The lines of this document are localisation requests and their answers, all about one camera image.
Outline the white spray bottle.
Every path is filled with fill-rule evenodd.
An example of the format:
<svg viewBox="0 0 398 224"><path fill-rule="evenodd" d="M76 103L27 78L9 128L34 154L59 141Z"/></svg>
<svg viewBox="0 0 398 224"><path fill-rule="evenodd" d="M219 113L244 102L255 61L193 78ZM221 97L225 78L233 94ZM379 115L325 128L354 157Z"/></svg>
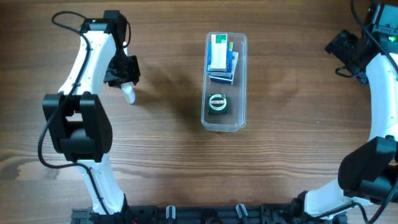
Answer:
<svg viewBox="0 0 398 224"><path fill-rule="evenodd" d="M133 104L136 100L134 85L132 82L122 83L121 89L128 104Z"/></svg>

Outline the white green medicine box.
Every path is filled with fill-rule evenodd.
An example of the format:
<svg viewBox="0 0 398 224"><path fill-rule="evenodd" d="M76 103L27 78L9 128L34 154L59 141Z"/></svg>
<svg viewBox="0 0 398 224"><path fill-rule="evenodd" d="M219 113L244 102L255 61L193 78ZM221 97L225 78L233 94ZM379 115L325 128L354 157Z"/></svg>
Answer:
<svg viewBox="0 0 398 224"><path fill-rule="evenodd" d="M227 34L212 34L211 35L211 62L210 70L225 71L226 55L227 55Z"/></svg>

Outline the green Zam-Buk ointment box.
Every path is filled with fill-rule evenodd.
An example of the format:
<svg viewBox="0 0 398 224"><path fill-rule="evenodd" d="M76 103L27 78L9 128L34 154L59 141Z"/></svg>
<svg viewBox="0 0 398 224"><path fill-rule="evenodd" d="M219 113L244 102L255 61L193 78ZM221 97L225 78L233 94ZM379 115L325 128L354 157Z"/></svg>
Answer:
<svg viewBox="0 0 398 224"><path fill-rule="evenodd" d="M226 93L208 95L208 114L219 115L228 113L228 97Z"/></svg>

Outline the Hansaplast plaster box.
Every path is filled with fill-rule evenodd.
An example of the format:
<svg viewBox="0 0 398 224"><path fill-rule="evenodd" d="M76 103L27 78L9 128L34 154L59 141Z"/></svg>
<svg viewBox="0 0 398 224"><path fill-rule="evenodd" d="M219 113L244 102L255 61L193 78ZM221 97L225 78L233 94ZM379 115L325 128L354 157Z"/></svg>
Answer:
<svg viewBox="0 0 398 224"><path fill-rule="evenodd" d="M231 72L229 74L223 75L221 72L208 73L210 81L232 85L234 82L234 74L235 74L237 63L238 63L238 57L239 57L239 53L233 52L232 61L231 61Z"/></svg>

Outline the blue medicine box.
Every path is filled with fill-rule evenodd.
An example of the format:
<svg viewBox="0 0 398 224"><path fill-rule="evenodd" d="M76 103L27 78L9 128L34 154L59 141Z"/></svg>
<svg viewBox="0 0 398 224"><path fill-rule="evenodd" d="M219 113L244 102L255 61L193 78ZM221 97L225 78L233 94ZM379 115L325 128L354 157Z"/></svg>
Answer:
<svg viewBox="0 0 398 224"><path fill-rule="evenodd" d="M213 56L212 56L211 42L209 42L209 44L208 44L208 57L207 57L207 63L206 63L205 72L208 75L213 75L213 76L224 76L224 77L231 76L232 75L233 50L234 50L234 43L233 42L228 42L227 43L227 51L226 51L226 70L225 71L211 70L210 69L210 65L211 65L211 61L213 59Z"/></svg>

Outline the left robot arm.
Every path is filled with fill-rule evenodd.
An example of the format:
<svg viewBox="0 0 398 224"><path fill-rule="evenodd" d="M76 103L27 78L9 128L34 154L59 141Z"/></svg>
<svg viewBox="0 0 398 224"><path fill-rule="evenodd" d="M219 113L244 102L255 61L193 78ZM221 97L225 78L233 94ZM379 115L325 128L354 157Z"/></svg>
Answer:
<svg viewBox="0 0 398 224"><path fill-rule="evenodd" d="M131 26L119 10L106 10L102 18L84 17L79 29L80 48L72 70L58 93L47 94L42 107L46 124L39 137L38 158L48 168L61 169L44 160L42 146L50 134L53 147L77 167L91 195L93 206L75 210L73 223L137 223L109 160L113 130L100 101L103 84L120 88L127 103L134 103L134 86L140 70L129 55Z"/></svg>

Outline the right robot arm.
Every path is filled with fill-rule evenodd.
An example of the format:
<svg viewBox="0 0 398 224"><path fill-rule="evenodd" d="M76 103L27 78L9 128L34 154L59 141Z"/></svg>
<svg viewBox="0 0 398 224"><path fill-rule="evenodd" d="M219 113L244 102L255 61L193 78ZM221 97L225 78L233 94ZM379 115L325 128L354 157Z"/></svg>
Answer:
<svg viewBox="0 0 398 224"><path fill-rule="evenodd" d="M302 192L290 204L290 223L338 223L358 207L374 223L397 202L397 6L371 1L365 20L350 2L361 37L341 31L325 48L343 62L348 78L369 85L371 130L367 143L348 154L338 176L323 187Z"/></svg>

